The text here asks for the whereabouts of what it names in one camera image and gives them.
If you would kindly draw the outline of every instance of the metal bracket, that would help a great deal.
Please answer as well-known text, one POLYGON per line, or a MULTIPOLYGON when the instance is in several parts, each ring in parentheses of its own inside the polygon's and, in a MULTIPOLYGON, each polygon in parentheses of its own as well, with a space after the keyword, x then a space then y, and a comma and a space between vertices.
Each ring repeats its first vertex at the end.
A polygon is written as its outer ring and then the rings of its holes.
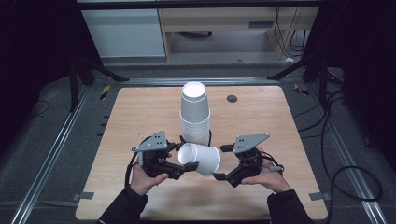
POLYGON ((136 152, 151 151, 167 148, 167 142, 164 131, 159 131, 152 135, 148 140, 140 144, 135 150, 136 152))
POLYGON ((322 192, 310 193, 309 197, 311 198, 311 201, 316 201, 320 199, 323 199, 323 201, 329 201, 332 199, 332 195, 322 192))
POLYGON ((233 153, 238 154, 246 151, 250 151, 255 146, 269 138, 270 134, 252 134, 252 135, 241 135, 236 136, 235 144, 233 145, 233 153))
POLYGON ((81 192, 80 194, 73 194, 72 201, 79 202, 80 199, 92 199, 93 192, 81 192))

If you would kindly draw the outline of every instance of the wooden tabletop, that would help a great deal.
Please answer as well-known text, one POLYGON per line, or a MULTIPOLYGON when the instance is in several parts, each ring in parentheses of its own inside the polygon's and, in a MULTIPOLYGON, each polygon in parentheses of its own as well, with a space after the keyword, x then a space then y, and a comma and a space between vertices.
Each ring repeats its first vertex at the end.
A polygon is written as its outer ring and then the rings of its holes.
MULTIPOLYGON (((285 166, 284 176, 297 191, 305 210, 313 219, 323 219, 327 210, 322 200, 311 201, 309 193, 319 192, 303 144, 291 116, 284 93, 277 86, 206 87, 211 110, 211 146, 232 144, 237 135, 269 133, 259 144, 285 166), (229 103, 228 95, 237 101, 229 103)), ((123 189, 132 147, 164 130, 171 142, 179 142, 181 87, 123 88, 112 110, 97 151, 76 216, 93 220, 107 209, 123 189)), ((238 165, 232 152, 222 153, 219 173, 228 174, 238 165)), ((173 151, 170 162, 178 164, 173 151)), ((196 172, 179 180, 167 179, 148 193, 142 219, 150 220, 251 220, 269 219, 266 199, 272 193, 263 186, 233 188, 196 172)))

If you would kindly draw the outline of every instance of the black sleeve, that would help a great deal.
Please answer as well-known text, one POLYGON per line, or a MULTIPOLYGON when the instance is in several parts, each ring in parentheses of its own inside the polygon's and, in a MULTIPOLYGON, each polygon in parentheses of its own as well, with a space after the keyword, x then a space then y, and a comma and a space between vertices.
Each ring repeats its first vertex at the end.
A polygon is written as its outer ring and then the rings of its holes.
POLYGON ((140 196, 131 188, 125 188, 107 210, 101 215, 97 224, 134 224, 139 223, 149 198, 140 196))
POLYGON ((305 212, 303 204, 294 189, 271 194, 268 197, 272 223, 274 224, 312 224, 314 221, 305 212))

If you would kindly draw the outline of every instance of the aluminum rail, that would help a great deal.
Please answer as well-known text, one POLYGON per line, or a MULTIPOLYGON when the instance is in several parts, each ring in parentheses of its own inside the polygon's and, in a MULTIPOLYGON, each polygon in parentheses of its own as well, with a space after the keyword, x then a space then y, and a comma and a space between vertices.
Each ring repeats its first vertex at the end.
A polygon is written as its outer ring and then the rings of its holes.
MULTIPOLYGON (((313 98, 317 105, 320 105, 320 102, 318 100, 318 93, 314 88, 312 88, 310 85, 308 85, 309 91, 313 92, 313 98)), ((322 107, 319 107, 320 113, 323 115, 324 111, 322 107)), ((353 159, 352 155, 349 153, 349 150, 347 149, 346 144, 343 141, 343 138, 341 134, 338 132, 337 128, 335 125, 329 125, 330 128, 330 134, 332 137, 332 141, 335 144, 335 148, 338 152, 338 155, 341 159, 341 162, 345 165, 351 165, 351 166, 357 166, 357 163, 353 159)), ((346 170, 346 173, 348 174, 348 177, 353 185, 353 187, 356 190, 356 193, 358 194, 359 197, 361 198, 374 198, 374 194, 372 193, 369 185, 367 184, 366 180, 364 179, 364 176, 362 175, 360 170, 346 170)), ((379 207, 379 204, 377 202, 361 202, 363 205, 364 210, 367 213, 367 216, 370 218, 372 223, 375 224, 387 224, 388 221, 385 218, 381 208, 379 207)))
POLYGON ((279 81, 268 80, 266 77, 184 77, 184 78, 130 78, 129 81, 118 82, 118 85, 127 86, 183 86, 186 82, 200 81, 208 86, 226 86, 226 85, 263 85, 277 84, 279 81))
POLYGON ((204 8, 204 7, 322 7, 345 0, 191 0, 151 2, 104 2, 104 3, 54 3, 62 9, 114 10, 154 8, 204 8))
POLYGON ((90 89, 89 86, 83 86, 80 94, 79 104, 73 112, 70 112, 66 121, 64 122, 64 126, 60 130, 52 148, 49 151, 49 155, 45 159, 43 165, 41 166, 40 171, 38 172, 37 176, 35 177, 35 181, 33 182, 32 186, 29 188, 27 194, 23 198, 21 204, 18 206, 17 211, 12 218, 11 223, 25 223, 27 218, 29 217, 30 213, 37 202, 38 196, 41 193, 41 190, 44 188, 48 177, 50 176, 50 172, 52 171, 55 162, 57 161, 59 154, 62 151, 64 143, 68 135, 70 134, 71 129, 78 117, 79 112, 81 111, 82 105, 84 104, 86 95, 88 90, 90 89))

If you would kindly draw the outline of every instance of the small round object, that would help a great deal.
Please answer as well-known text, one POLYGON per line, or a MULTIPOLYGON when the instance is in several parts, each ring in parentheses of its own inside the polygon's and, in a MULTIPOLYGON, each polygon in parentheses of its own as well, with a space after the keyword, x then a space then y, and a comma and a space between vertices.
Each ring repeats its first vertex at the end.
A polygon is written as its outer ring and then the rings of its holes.
POLYGON ((227 96, 227 101, 230 103, 235 103, 238 100, 238 98, 235 95, 228 95, 227 96))

